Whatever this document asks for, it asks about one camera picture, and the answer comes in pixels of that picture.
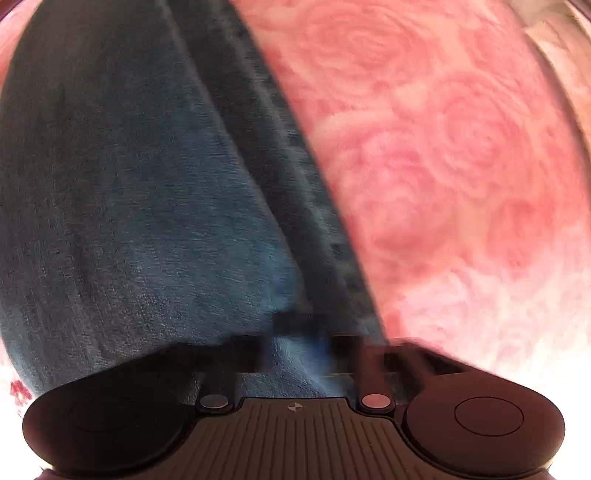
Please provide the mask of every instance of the pink floral fabric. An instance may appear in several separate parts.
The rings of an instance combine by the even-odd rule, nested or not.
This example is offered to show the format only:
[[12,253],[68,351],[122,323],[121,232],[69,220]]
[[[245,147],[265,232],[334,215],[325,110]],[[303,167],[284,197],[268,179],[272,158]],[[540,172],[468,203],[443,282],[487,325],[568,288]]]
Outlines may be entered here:
[[389,336],[554,400],[569,431],[554,473],[577,478],[591,427],[574,373],[591,367],[587,158],[513,11],[501,0],[234,4]]

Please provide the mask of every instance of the blue denim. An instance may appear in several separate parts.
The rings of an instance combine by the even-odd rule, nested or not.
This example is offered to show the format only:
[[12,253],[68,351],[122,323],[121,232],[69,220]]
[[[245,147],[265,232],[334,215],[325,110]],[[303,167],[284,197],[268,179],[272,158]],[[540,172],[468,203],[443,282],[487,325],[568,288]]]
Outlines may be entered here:
[[[384,341],[314,159],[226,1],[45,0],[0,139],[0,335],[34,394],[178,342],[268,332],[287,310]],[[277,340],[272,371],[241,393],[340,395],[326,355]]]

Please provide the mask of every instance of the circular outline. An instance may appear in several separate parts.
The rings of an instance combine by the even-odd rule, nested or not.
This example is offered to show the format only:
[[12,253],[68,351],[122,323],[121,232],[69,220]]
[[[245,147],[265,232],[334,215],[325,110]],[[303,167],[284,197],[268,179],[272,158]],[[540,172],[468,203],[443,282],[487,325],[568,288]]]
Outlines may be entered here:
[[[501,434],[497,434],[497,435],[490,435],[490,434],[484,434],[484,433],[480,433],[480,432],[475,432],[474,430],[469,429],[468,427],[466,427],[458,418],[457,418],[457,409],[460,408],[462,405],[464,405],[464,403],[469,402],[470,400],[477,400],[479,398],[488,398],[491,400],[499,400],[503,403],[507,403],[513,407],[515,407],[517,409],[517,411],[519,412],[519,414],[521,415],[521,421],[519,422],[519,425],[514,428],[513,430],[511,430],[510,432],[507,433],[501,433]],[[467,431],[472,432],[474,435],[480,435],[481,437],[504,437],[505,435],[510,435],[511,433],[516,432],[517,430],[519,430],[521,428],[521,426],[523,425],[523,422],[525,420],[525,415],[523,415],[523,412],[521,411],[521,409],[515,405],[513,402],[510,402],[508,400],[505,400],[504,398],[498,398],[498,397],[472,397],[472,398],[467,398],[465,399],[463,402],[459,403],[458,405],[456,405],[456,408],[454,408],[453,410],[453,415],[456,418],[456,422],[458,422],[463,428],[465,428]]]
[[[456,421],[454,412],[459,403],[473,397],[496,397],[515,404],[524,415],[521,427],[502,437],[466,430]],[[480,372],[435,377],[409,403],[403,427],[422,452],[463,475],[531,473],[551,462],[564,439],[564,418],[550,400]]]

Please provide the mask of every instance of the rose pattern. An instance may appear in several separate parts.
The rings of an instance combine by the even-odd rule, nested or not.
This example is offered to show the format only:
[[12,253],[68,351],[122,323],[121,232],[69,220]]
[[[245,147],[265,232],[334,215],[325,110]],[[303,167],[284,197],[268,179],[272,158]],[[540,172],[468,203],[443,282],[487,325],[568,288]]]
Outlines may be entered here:
[[424,111],[425,159],[437,179],[475,199],[522,189],[530,139],[511,98],[486,77],[457,74],[432,90]]
[[545,79],[525,41],[508,47],[505,24],[489,21],[480,22],[476,28],[462,28],[460,38],[473,65],[509,90],[505,96],[512,96],[525,108],[537,112],[544,102],[540,86]]
[[362,265],[388,297],[454,256],[457,194],[423,165],[412,116],[335,116],[311,140]]
[[[275,70],[278,54],[301,85],[316,90],[323,99],[344,100],[351,108],[354,98],[374,105],[389,102],[392,90],[430,74],[438,57],[431,32],[410,17],[399,15],[389,2],[331,0],[301,2],[275,15],[243,15],[261,27],[259,43]],[[276,17],[275,28],[272,17]],[[281,48],[274,48],[281,43]],[[288,97],[293,89],[286,89]]]

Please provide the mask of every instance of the printed symbol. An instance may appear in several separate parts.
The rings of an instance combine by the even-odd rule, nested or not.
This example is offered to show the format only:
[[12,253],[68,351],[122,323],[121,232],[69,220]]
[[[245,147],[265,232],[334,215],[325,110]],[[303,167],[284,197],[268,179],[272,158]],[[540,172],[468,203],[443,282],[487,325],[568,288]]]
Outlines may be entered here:
[[304,406],[300,403],[292,403],[287,406],[291,411],[300,411]]

